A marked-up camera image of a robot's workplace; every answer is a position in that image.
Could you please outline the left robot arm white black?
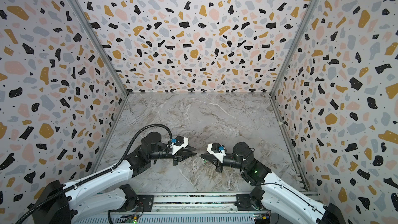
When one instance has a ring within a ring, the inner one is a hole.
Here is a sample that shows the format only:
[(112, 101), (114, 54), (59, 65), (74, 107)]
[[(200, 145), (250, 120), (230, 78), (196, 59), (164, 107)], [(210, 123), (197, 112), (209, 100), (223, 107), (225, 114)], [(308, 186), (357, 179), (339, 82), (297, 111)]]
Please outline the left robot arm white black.
[(177, 136), (167, 143), (157, 132), (147, 134), (141, 144), (117, 166), (66, 184), (49, 183), (32, 213), (36, 224), (74, 224), (107, 211), (144, 208), (128, 181), (150, 169), (152, 163), (170, 159), (174, 166), (196, 155), (188, 138)]

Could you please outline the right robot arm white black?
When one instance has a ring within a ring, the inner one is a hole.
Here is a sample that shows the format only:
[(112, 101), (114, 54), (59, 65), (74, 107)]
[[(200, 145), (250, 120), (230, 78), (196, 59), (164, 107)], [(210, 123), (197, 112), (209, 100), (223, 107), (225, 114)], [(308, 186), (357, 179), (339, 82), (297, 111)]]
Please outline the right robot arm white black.
[(222, 173), (225, 167), (238, 169), (243, 180), (254, 187), (249, 194), (254, 208), (265, 208), (293, 224), (346, 222), (336, 205), (324, 205), (284, 182), (254, 157), (254, 151), (245, 142), (237, 143), (232, 153), (227, 153), (226, 148), (218, 143), (208, 144), (207, 152), (201, 158), (212, 163), (218, 173)]

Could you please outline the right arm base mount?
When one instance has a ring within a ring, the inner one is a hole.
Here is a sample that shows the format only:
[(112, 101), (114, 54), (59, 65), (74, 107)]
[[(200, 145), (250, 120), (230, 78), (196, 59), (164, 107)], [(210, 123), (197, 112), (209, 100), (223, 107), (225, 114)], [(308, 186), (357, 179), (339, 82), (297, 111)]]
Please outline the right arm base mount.
[(234, 205), (237, 206), (239, 211), (262, 211), (265, 208), (261, 200), (262, 198), (252, 194), (237, 194)]

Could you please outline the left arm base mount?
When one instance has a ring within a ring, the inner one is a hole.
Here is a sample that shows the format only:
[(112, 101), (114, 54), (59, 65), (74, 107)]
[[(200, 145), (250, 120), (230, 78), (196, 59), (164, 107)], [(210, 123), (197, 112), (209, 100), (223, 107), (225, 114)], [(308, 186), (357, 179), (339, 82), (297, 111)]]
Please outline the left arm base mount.
[(132, 199), (127, 199), (126, 202), (117, 209), (118, 212), (137, 212), (146, 213), (151, 212), (154, 203), (154, 195), (138, 195)]

